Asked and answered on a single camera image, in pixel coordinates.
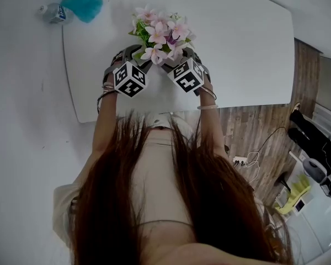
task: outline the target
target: white cable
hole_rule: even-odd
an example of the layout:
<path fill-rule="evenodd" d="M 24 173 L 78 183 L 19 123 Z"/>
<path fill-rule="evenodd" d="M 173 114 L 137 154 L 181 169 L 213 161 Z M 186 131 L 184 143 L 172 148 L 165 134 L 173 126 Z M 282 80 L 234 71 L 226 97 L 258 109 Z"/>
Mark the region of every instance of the white cable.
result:
<path fill-rule="evenodd" d="M 327 162 L 327 155 L 326 155 L 326 152 L 325 152 L 325 150 L 324 150 L 324 148 L 325 148 L 325 146 L 326 146 L 326 144 L 327 144 L 327 142 L 324 144 L 324 146 L 322 147 L 322 152 L 324 152 L 325 153 L 325 161 L 326 161 L 326 164 L 327 164 L 327 166 L 329 166 L 329 168 L 330 168 L 330 170 L 331 170 L 331 167 L 330 167 L 330 164 Z"/>
<path fill-rule="evenodd" d="M 249 155 L 252 154 L 252 153 L 257 153 L 258 157 L 256 158 L 255 161 L 251 161 L 251 162 L 248 164 L 248 158 L 249 158 Z M 257 164 L 258 164 L 258 167 L 259 167 L 259 169 L 258 169 L 258 173 L 256 174 L 255 178 L 253 178 L 253 179 L 249 182 L 249 184 L 251 184 L 254 180 L 256 180 L 256 178 L 257 178 L 258 175 L 259 175 L 259 172 L 260 172 L 260 165 L 259 165 L 259 161 L 258 161 L 258 160 L 259 160 L 259 156 L 260 156 L 260 153 L 257 152 L 257 151 L 249 152 L 249 153 L 248 153 L 247 160 L 246 160 L 246 162 L 245 162 L 245 166 L 246 166 L 247 168 L 249 168 L 249 167 L 251 167 L 251 166 L 253 166 L 253 165 L 255 165 L 255 164 L 257 163 Z"/>

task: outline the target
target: white tabletop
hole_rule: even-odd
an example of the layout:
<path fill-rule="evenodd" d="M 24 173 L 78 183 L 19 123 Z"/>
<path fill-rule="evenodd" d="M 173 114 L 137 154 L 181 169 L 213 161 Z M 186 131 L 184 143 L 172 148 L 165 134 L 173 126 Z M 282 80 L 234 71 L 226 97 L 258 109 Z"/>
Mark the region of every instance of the white tabletop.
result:
<path fill-rule="evenodd" d="M 89 24 L 63 27 L 71 95 L 81 123 L 97 119 L 104 70 L 132 44 L 131 14 L 147 3 L 188 17 L 195 51 L 210 70 L 219 107 L 289 103 L 294 73 L 291 14 L 269 0 L 104 0 Z M 118 96 L 117 112 L 194 110 L 199 98 L 184 93 L 155 65 L 148 88 L 134 99 Z"/>

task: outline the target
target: beige top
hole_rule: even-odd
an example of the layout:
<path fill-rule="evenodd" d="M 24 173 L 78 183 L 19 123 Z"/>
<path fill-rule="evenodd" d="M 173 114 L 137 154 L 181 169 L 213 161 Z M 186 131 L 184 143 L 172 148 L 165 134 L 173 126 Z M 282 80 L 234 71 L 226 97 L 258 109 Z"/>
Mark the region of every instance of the beige top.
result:
<path fill-rule="evenodd" d="M 153 127 L 169 128 L 168 116 L 151 117 Z M 173 118 L 183 135 L 189 137 L 191 127 L 181 118 Z M 71 201 L 78 196 L 79 184 L 67 184 L 54 190 L 53 230 L 66 243 L 68 211 Z M 141 223 L 169 220 L 191 225 L 183 199 L 177 189 L 172 158 L 172 133 L 170 130 L 152 130 L 135 166 L 132 178 L 132 205 L 136 212 L 143 205 Z"/>

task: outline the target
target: hair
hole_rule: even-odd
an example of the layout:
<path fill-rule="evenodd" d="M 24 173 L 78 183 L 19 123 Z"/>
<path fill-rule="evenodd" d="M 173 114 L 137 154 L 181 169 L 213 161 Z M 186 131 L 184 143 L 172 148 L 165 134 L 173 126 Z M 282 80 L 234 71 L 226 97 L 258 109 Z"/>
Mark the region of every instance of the hair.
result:
<path fill-rule="evenodd" d="M 251 186 L 223 157 L 215 155 L 212 136 L 200 139 L 199 125 L 186 139 L 173 120 L 173 165 L 179 192 L 196 241 L 232 255 L 293 264 L 287 228 L 284 236 L 263 219 Z M 113 138 L 83 183 L 71 215 L 74 265 L 141 264 L 137 225 L 141 209 L 131 202 L 132 173 L 151 128 L 130 113 L 119 119 Z"/>

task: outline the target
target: flower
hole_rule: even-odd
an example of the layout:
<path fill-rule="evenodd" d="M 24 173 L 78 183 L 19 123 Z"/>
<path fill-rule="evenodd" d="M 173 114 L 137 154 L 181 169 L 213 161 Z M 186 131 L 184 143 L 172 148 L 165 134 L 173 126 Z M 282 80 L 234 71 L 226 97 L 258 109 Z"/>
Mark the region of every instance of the flower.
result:
<path fill-rule="evenodd" d="M 168 58 L 171 60 L 176 60 L 179 55 L 183 54 L 183 49 L 188 47 L 188 43 L 185 42 L 178 42 L 176 44 L 170 44 L 168 43 L 169 48 L 171 49 L 171 52 L 168 54 Z"/>
<path fill-rule="evenodd" d="M 163 31 L 167 31 L 168 30 L 168 24 L 167 24 L 168 20 L 169 20 L 169 18 L 166 17 L 164 12 L 160 12 L 158 14 L 158 17 L 156 19 L 154 19 L 153 21 L 151 21 L 151 26 L 155 27 L 159 22 L 161 22 L 163 25 Z"/>
<path fill-rule="evenodd" d="M 132 19 L 132 26 L 134 27 L 134 30 L 132 31 L 133 34 L 136 34 L 137 30 L 137 21 L 135 19 Z"/>
<path fill-rule="evenodd" d="M 152 62 L 157 65 L 163 61 L 163 59 L 167 58 L 167 53 L 161 51 L 162 49 L 162 44 L 156 44 L 154 48 L 146 48 L 145 49 L 145 54 L 141 56 L 141 59 L 143 60 L 148 60 L 151 58 Z"/>
<path fill-rule="evenodd" d="M 183 18 L 178 19 L 175 22 L 169 21 L 168 26 L 172 29 L 172 37 L 173 39 L 177 39 L 180 37 L 180 40 L 185 40 L 186 37 L 189 35 L 190 31 L 188 30 L 188 25 L 185 24 Z"/>
<path fill-rule="evenodd" d="M 190 44 L 193 48 L 195 48 L 195 45 L 193 44 L 193 41 L 196 39 L 196 35 L 193 34 L 193 33 L 190 31 L 189 35 L 188 35 L 186 38 L 188 38 L 188 39 L 191 40 L 191 41 L 189 42 L 189 44 Z"/>
<path fill-rule="evenodd" d="M 174 45 L 175 43 L 177 43 L 178 39 L 179 38 L 173 39 L 173 37 L 172 37 L 172 31 L 171 31 L 170 34 L 169 34 L 169 36 L 167 37 L 167 43 L 168 44 L 170 43 L 171 45 Z"/>
<path fill-rule="evenodd" d="M 146 26 L 145 29 L 147 32 L 151 35 L 148 42 L 155 42 L 158 44 L 166 44 L 166 38 L 164 37 L 163 32 L 163 24 L 162 22 L 159 22 L 156 24 L 156 28 L 153 28 L 151 26 Z"/>
<path fill-rule="evenodd" d="M 155 14 L 156 10 L 152 9 L 150 10 L 151 6 L 147 4 L 145 8 L 136 8 L 136 12 L 138 13 L 137 18 L 142 19 L 144 22 L 148 22 L 150 20 L 154 20 L 157 18 L 157 15 Z"/>

